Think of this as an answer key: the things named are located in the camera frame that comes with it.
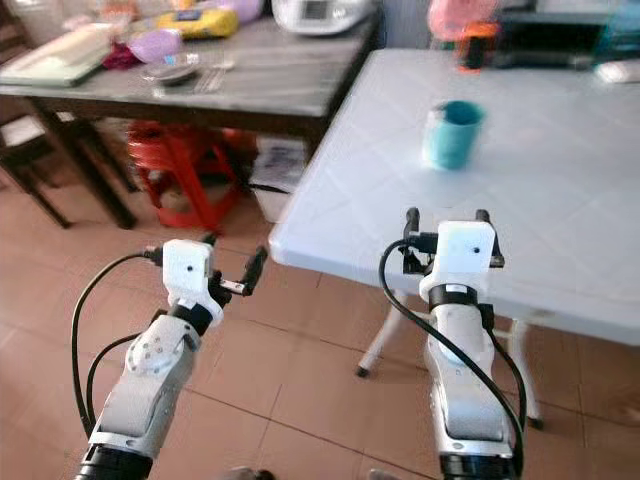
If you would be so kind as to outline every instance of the tiled floor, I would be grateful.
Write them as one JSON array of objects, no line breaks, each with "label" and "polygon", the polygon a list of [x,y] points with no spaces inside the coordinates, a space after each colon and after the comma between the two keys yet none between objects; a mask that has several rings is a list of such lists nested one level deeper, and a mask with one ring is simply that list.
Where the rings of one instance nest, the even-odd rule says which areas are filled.
[{"label": "tiled floor", "polygon": [[[0,191],[0,479],[72,478],[83,453],[71,389],[74,302],[104,263],[198,231],[159,226],[142,194],[141,218],[112,226],[78,186],[51,191],[77,223],[49,223],[30,199]],[[239,275],[269,231],[246,199],[227,221],[216,265]],[[143,262],[107,277],[84,312],[83,371],[113,339],[143,328],[166,303],[160,271]],[[406,325],[373,378],[354,367],[387,305],[376,289],[270,262],[254,297],[235,299],[208,332],[152,478],[214,479],[237,465],[279,479],[364,479],[383,467],[404,479],[439,478],[428,409],[423,335]],[[124,347],[98,375],[101,405]],[[526,477],[637,478],[640,354],[608,342],[534,329],[528,341],[546,429],[527,434]],[[505,367],[495,377],[514,392]]]}]

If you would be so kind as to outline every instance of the black cylindrical joint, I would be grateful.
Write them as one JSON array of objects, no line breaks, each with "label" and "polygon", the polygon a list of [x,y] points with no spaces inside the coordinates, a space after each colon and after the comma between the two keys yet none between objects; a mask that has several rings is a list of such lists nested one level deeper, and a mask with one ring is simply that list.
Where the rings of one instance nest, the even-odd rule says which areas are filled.
[{"label": "black cylindrical joint", "polygon": [[477,305],[478,292],[466,285],[452,283],[436,285],[429,290],[429,311],[439,305],[446,305],[448,303]]},{"label": "black cylindrical joint", "polygon": [[513,459],[486,455],[440,455],[445,480],[516,480]]},{"label": "black cylindrical joint", "polygon": [[144,480],[152,465],[153,460],[142,455],[92,445],[75,480]]},{"label": "black cylindrical joint", "polygon": [[200,336],[205,334],[212,320],[209,310],[197,303],[193,308],[187,308],[176,303],[169,309],[167,315],[184,320],[191,325]]}]

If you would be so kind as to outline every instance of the wooden table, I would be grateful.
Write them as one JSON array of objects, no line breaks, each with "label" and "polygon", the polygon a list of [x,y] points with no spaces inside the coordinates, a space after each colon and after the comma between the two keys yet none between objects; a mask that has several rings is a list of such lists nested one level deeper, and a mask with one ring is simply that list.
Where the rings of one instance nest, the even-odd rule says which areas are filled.
[{"label": "wooden table", "polygon": [[22,97],[59,153],[123,228],[135,218],[64,128],[56,112],[77,117],[118,117],[237,128],[303,138],[313,153],[377,39],[373,16],[342,35],[300,37],[273,18],[242,27],[225,40],[186,43],[201,58],[231,59],[235,67],[214,93],[194,93],[197,79],[154,88],[142,66],[100,71],[74,88],[0,86],[0,95]]}]

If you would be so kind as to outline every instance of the wooden chair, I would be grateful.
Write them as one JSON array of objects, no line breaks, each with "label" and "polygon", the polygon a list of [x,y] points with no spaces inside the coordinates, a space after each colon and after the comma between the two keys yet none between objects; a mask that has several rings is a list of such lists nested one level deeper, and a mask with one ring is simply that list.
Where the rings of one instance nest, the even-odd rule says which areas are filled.
[{"label": "wooden chair", "polygon": [[[33,47],[31,38],[19,18],[14,16],[0,0],[0,65]],[[86,120],[74,119],[70,114],[59,114],[65,126],[74,131],[74,137],[84,140],[93,153],[100,157],[129,192],[137,191],[125,169],[111,154],[93,125]],[[2,97],[0,108],[0,168],[62,228],[69,222],[36,188],[38,182],[56,188],[38,165],[37,160],[54,153],[44,136],[40,124],[29,116],[20,99]]]}]

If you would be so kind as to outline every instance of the white table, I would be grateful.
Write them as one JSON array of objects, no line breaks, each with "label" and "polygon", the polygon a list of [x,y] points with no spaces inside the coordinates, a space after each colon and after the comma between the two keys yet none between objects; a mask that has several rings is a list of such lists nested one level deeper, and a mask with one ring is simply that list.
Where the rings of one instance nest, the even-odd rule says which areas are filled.
[{"label": "white table", "polygon": [[[429,108],[451,99],[478,102],[487,120],[469,167],[439,172],[422,160],[422,133]],[[422,231],[489,210],[507,262],[491,273],[489,301],[519,319],[511,352],[527,377],[528,323],[640,344],[640,86],[569,70],[462,74],[449,52],[374,52],[273,231],[271,255],[377,286],[380,254],[412,206]],[[400,255],[388,271],[397,292],[417,292]],[[389,315],[361,366],[398,322]],[[539,417],[535,401],[529,415]]]}]

